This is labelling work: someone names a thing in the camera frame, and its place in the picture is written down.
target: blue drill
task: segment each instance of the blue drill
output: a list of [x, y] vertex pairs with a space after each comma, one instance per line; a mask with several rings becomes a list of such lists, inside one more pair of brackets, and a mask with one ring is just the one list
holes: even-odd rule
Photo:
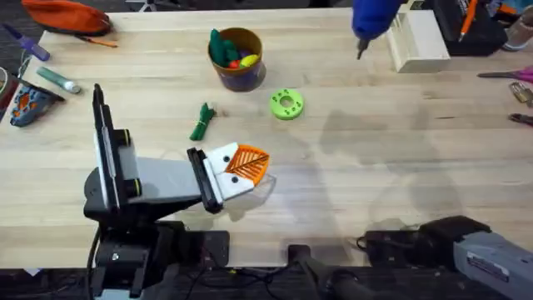
[[403, 0], [354, 0], [351, 28], [359, 38], [357, 59], [361, 59], [371, 40], [389, 29], [403, 2]]

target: green plastic disk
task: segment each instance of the green plastic disk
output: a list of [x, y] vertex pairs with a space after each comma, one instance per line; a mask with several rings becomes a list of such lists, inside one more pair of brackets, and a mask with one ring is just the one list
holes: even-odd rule
[[299, 92], [283, 88], [270, 96], [270, 109], [276, 118], [292, 120], [303, 111], [303, 98]]

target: green ring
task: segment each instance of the green ring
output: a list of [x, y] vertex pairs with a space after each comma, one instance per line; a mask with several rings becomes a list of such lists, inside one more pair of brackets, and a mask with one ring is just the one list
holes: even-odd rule
[[[281, 99], [284, 97], [289, 97], [292, 100], [290, 107], [281, 105]], [[300, 93], [289, 88], [278, 90], [270, 96], [270, 110], [276, 118], [281, 120], [292, 120], [300, 116], [303, 111], [303, 104], [303, 97]]]

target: yellow toy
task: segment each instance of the yellow toy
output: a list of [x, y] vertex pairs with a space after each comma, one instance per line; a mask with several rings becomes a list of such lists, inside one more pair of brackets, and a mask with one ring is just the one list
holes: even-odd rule
[[259, 59], [259, 55], [252, 54], [248, 55], [247, 57], [243, 57], [241, 59], [241, 68], [250, 67], [252, 64], [256, 63], [257, 59]]

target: cup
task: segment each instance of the cup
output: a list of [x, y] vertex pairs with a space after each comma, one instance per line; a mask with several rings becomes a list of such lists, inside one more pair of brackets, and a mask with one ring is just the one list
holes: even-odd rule
[[209, 53], [209, 45], [207, 45], [209, 59], [211, 59], [211, 63], [215, 71], [217, 71], [218, 77], [222, 81], [222, 84], [224, 84], [224, 87], [234, 92], [246, 92], [261, 85], [261, 81], [265, 75], [265, 67], [262, 63], [261, 39], [254, 32], [240, 27], [221, 30], [220, 35], [223, 40], [232, 41], [238, 51], [247, 51], [259, 56], [257, 61], [249, 67], [230, 69], [221, 67], [213, 62]]
[[0, 67], [0, 122], [18, 87], [18, 80]]

